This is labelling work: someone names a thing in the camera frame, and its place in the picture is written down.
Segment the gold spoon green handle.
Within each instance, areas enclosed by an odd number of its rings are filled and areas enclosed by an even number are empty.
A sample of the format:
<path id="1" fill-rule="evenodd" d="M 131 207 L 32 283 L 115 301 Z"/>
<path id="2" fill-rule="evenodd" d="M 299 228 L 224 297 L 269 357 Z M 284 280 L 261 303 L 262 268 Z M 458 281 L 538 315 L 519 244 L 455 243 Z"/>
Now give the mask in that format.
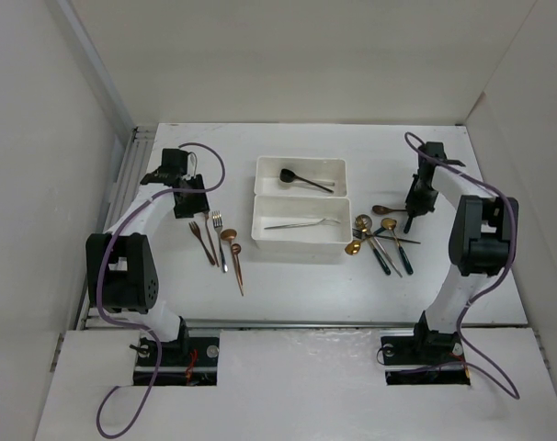
<path id="1" fill-rule="evenodd" d="M 395 237 L 395 238 L 399 238 L 396 234 L 396 227 L 397 227 L 397 221 L 395 219 L 392 218 L 384 218 L 381 221 L 381 227 L 384 228 L 385 230 L 387 230 L 391 236 Z M 411 262 L 402 246 L 402 244 L 400 242 L 396 242 L 396 246 L 400 255 L 400 258 L 402 260 L 402 263 L 404 265 L 404 269 L 405 272 L 411 276 L 414 273 L 413 267 L 411 265 Z"/>

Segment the brown wooden spoon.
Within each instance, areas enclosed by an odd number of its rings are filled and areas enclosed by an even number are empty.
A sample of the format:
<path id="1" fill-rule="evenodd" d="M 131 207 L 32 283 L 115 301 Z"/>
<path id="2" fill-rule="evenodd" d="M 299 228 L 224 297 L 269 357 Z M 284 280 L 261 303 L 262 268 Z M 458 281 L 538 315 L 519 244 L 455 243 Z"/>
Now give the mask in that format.
<path id="1" fill-rule="evenodd" d="M 376 215 L 385 216 L 385 215 L 392 214 L 392 213 L 397 213 L 397 212 L 404 213 L 404 212 L 406 212 L 406 209 L 392 209 L 392 208 L 385 207 L 385 206 L 382 206 L 382 205 L 374 205 L 371 208 L 371 211 Z"/>

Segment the rose gold fork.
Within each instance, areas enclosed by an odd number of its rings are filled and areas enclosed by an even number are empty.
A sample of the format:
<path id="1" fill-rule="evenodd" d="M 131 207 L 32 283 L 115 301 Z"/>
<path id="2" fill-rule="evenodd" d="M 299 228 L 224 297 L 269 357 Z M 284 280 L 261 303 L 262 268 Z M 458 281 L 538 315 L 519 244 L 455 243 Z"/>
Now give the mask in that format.
<path id="1" fill-rule="evenodd" d="M 204 215 L 204 219 L 205 219 L 205 221 L 204 221 L 205 230 L 206 230 L 206 234 L 207 234 L 208 241 L 209 241 L 209 244 L 210 244 L 211 253 L 213 255 L 214 263 L 217 267 L 220 267 L 220 262 L 219 262 L 219 259 L 218 259 L 217 253 L 216 253 L 215 245 L 214 245 L 214 242 L 212 240 L 211 233 L 210 233 L 210 227 L 209 227 L 210 212 L 208 210 L 206 210 L 206 211 L 204 211 L 203 215 Z"/>

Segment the wooden brown fork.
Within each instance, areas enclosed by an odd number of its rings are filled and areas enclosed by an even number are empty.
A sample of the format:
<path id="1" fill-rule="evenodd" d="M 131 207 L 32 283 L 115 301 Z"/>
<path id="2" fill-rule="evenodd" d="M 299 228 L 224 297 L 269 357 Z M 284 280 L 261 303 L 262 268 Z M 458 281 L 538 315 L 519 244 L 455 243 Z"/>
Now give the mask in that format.
<path id="1" fill-rule="evenodd" d="M 206 244 L 204 243 L 202 236 L 201 236 L 201 232 L 200 232 L 200 228 L 198 226 L 198 224 L 195 221 L 190 221 L 188 223 L 189 229 L 191 230 L 192 234 L 198 239 L 205 255 L 207 256 L 207 259 L 209 260 L 210 264 L 212 266 L 215 266 L 215 260 L 213 255 L 211 254 L 211 252 L 209 251 L 209 249 L 207 248 Z"/>

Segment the silver thin fork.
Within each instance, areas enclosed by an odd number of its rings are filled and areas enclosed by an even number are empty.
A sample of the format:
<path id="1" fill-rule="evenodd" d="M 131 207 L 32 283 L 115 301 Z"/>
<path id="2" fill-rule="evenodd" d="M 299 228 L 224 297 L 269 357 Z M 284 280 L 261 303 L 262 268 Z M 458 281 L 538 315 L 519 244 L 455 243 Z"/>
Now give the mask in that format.
<path id="1" fill-rule="evenodd" d="M 314 226 L 323 225 L 340 225 L 341 221 L 332 218 L 323 218 L 320 220 L 308 221 L 308 222 L 298 222 L 298 223 L 288 223 L 280 225 L 272 225 L 265 227 L 265 230 L 284 230 L 284 229 L 296 229 L 296 228 L 307 228 Z"/>

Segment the copper spoon thin handle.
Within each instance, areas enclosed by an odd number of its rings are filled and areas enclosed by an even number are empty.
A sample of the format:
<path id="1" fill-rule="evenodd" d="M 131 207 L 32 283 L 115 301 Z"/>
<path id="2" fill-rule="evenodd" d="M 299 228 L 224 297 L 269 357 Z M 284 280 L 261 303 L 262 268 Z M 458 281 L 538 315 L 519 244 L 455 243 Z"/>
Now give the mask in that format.
<path id="1" fill-rule="evenodd" d="M 242 248 L 241 248 L 241 245 L 239 243 L 233 243 L 231 245 L 231 252 L 232 252 L 234 270 L 235 270 L 235 274 L 236 274 L 238 287 L 240 289 L 241 295 L 244 296 L 244 282 L 243 282 L 241 264 L 240 264 L 240 260 L 239 260 L 239 254 L 241 253 L 241 251 L 242 251 Z"/>

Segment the black ladle spoon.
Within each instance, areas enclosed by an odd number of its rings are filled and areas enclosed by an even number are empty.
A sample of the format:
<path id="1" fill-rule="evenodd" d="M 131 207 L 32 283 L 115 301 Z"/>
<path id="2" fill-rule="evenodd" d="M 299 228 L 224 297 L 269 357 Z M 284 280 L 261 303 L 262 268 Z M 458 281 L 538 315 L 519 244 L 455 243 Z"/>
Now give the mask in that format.
<path id="1" fill-rule="evenodd" d="M 331 188 L 325 187 L 319 183 L 313 182 L 307 178 L 301 177 L 299 175 L 296 175 L 292 170 L 287 169 L 287 168 L 282 168 L 279 172 L 279 180 L 285 184 L 292 184 L 295 181 L 301 181 L 307 185 L 310 185 L 312 187 L 316 187 L 321 189 L 322 191 L 325 191 L 327 193 L 333 194 L 334 191 Z"/>

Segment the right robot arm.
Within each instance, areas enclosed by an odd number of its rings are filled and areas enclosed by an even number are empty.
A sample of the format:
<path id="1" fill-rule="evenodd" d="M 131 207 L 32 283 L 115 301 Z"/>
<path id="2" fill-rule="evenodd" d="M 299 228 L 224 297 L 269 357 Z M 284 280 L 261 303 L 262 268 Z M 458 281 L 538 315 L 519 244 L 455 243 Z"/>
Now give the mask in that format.
<path id="1" fill-rule="evenodd" d="M 455 209 L 449 237 L 450 270 L 440 292 L 422 312 L 412 335 L 390 341 L 389 364 L 437 365 L 456 361 L 464 344 L 460 324 L 471 305 L 491 291 L 512 266 L 517 243 L 518 203 L 500 190 L 464 172 L 439 141 L 415 147 L 418 168 L 405 199 L 408 219 L 424 216 L 443 196 Z"/>

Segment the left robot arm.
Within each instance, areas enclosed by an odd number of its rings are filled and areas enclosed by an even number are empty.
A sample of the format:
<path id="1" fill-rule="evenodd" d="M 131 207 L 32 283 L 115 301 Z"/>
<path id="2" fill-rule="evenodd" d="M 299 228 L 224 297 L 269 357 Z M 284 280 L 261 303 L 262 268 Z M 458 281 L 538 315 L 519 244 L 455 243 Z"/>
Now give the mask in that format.
<path id="1" fill-rule="evenodd" d="M 164 149 L 161 163 L 146 174 L 125 213 L 85 244 L 90 305 L 105 314 L 122 313 L 161 339 L 158 353 L 169 364 L 184 362 L 190 351 L 184 320 L 158 299 L 159 280 L 150 239 L 168 214 L 192 218 L 208 207 L 197 156 Z"/>

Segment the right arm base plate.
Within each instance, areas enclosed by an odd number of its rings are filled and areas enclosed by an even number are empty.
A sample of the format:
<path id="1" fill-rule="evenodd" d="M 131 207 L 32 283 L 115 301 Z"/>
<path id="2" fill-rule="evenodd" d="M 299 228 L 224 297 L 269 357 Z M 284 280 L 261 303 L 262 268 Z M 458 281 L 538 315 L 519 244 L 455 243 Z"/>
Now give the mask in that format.
<path id="1" fill-rule="evenodd" d="M 435 343 L 419 342 L 414 335 L 385 335 L 381 354 L 388 386 L 471 385 L 456 334 Z"/>

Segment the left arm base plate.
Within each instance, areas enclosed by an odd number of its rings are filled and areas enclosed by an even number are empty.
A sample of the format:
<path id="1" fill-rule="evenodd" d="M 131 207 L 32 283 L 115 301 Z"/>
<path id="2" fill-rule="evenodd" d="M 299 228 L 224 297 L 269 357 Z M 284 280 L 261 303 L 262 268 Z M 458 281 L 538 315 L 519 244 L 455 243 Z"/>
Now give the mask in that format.
<path id="1" fill-rule="evenodd" d="M 154 386 L 209 387 L 216 386 L 220 337 L 218 335 L 186 335 L 174 342 L 162 343 L 163 353 Z M 148 386 L 156 363 L 156 344 L 142 337 L 130 345 L 135 352 L 132 373 L 134 386 Z"/>

